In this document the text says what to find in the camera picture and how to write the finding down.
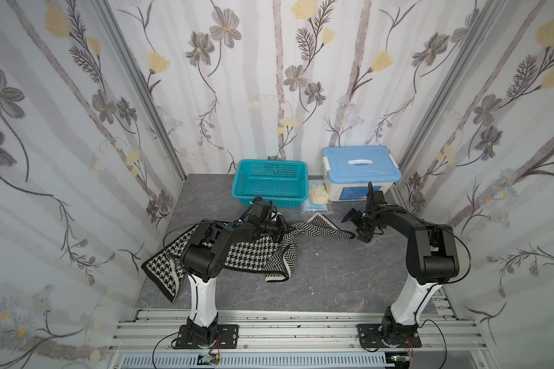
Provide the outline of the black white knitted scarf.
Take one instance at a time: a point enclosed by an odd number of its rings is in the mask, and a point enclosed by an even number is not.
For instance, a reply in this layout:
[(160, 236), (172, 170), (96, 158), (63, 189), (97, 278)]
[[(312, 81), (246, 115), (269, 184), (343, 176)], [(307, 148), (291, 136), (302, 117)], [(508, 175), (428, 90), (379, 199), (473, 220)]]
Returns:
[[(234, 244), (229, 251), (225, 268), (235, 272), (264, 275), (268, 283), (284, 282), (292, 276), (298, 260), (297, 238), (355, 238), (352, 232), (338, 228), (321, 214), (315, 214), (307, 221), (297, 222), (292, 228), (293, 231), (286, 234), (280, 242), (275, 242), (266, 235), (257, 241)], [(180, 284), (186, 280), (180, 256), (195, 229), (195, 226), (190, 227), (141, 265), (146, 276), (171, 302), (175, 301)]]

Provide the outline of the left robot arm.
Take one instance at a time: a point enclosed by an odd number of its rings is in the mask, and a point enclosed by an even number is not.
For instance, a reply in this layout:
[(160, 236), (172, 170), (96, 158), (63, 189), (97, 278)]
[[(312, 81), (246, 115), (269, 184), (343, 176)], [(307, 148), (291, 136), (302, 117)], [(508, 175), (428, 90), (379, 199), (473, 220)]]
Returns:
[(200, 221), (180, 255), (193, 298), (183, 337), (203, 348), (217, 346), (220, 333), (215, 304), (216, 278), (234, 244), (254, 242), (266, 236), (280, 242), (294, 231), (274, 204), (260, 197), (235, 221)]

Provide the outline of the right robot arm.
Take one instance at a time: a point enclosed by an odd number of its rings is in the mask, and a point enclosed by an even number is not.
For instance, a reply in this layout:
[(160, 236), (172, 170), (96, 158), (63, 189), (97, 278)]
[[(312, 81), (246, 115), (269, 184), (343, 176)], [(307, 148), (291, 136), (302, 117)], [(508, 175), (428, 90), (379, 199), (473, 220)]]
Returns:
[(419, 319), (430, 299), (460, 273), (456, 239), (451, 227), (421, 220), (397, 205), (376, 205), (364, 212), (352, 209), (342, 222), (352, 222), (365, 243), (390, 227), (407, 240), (408, 277), (398, 298), (379, 324), (360, 324), (360, 344), (366, 349), (420, 347)]

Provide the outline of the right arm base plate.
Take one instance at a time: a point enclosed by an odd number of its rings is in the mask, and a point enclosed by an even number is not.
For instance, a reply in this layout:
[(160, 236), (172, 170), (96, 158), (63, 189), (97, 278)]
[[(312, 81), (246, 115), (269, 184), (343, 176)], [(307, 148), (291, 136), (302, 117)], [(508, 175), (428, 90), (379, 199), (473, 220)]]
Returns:
[(357, 324), (359, 344), (364, 349), (401, 349), (423, 346), (417, 326), (382, 324)]

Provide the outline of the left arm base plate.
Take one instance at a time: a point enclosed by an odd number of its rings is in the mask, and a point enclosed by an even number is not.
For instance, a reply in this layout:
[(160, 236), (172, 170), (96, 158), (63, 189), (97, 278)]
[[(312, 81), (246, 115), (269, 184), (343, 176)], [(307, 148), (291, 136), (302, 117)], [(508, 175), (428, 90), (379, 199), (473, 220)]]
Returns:
[(237, 348), (238, 340), (237, 324), (216, 324), (212, 327), (200, 327), (196, 324), (182, 325), (171, 347), (178, 350), (204, 348), (231, 350)]

